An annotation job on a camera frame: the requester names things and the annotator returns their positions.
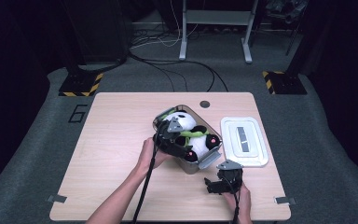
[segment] yellow and black hazard tape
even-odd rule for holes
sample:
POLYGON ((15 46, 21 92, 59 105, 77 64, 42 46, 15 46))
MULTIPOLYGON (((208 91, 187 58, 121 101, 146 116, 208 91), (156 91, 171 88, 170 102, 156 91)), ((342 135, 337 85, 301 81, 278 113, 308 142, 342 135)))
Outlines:
POLYGON ((271 74, 280 74, 280 75, 283 75, 284 72, 271 72, 271 71, 263 71, 263 77, 264 77, 264 80, 266 81, 266 84, 267 84, 267 89, 269 91, 270 94, 275 94, 275 90, 274 90, 274 86, 272 85, 272 80, 270 79, 270 75, 271 74))
POLYGON ((95 78, 94 83, 92 84, 89 91, 82 91, 82 92, 76 92, 76 91, 60 91, 60 96, 92 96, 97 91, 98 87, 100 86, 101 79, 103 78, 103 74, 98 75, 95 78))

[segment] white lid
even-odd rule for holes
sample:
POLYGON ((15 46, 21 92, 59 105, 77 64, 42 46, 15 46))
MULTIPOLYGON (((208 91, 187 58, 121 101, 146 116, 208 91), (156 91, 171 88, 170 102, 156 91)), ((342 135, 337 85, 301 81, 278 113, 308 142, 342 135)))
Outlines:
POLYGON ((225 117, 221 121, 226 159, 244 167, 262 167, 269 161, 257 120, 225 117))

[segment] wooden table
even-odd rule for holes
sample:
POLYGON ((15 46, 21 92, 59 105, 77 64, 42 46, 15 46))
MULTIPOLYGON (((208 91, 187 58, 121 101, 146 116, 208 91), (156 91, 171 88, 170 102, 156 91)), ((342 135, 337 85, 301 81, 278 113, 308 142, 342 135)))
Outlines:
MULTIPOLYGON (((220 132, 223 117, 253 117, 266 140, 269 161, 263 168, 244 168, 243 181, 252 194, 252 220, 286 220, 291 216, 286 204, 274 197, 285 196, 269 148, 255 98, 247 92, 107 92, 95 96, 83 131, 69 163, 52 220, 87 220, 94 210, 122 183, 137 162, 143 141, 155 131, 152 121, 164 110, 187 105, 220 132), (200 106, 201 101, 210 107, 200 106)), ((231 220, 223 196, 209 194, 204 177, 217 181, 215 168, 223 155, 207 169, 187 175, 174 160, 155 169, 138 220, 208 221, 231 220)), ((135 193, 123 220, 132 220, 142 185, 135 193)))

